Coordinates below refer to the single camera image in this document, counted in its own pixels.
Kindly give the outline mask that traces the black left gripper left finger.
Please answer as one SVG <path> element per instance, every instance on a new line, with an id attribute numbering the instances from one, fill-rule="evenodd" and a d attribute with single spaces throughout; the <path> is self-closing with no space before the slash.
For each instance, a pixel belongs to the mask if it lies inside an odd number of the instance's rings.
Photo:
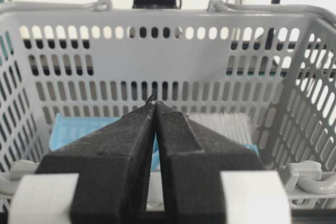
<path id="1" fill-rule="evenodd" d="M 147 103 L 42 158 L 38 174 L 79 175 L 72 223 L 123 223 L 146 210 L 154 116 Z"/>

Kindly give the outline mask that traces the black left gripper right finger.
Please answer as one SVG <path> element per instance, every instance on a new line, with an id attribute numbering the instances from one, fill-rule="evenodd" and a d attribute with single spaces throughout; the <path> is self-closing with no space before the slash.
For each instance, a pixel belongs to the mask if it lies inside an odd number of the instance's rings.
<path id="1" fill-rule="evenodd" d="M 221 171 L 264 170 L 258 155 L 155 103 L 165 213 L 171 223 L 225 223 Z"/>

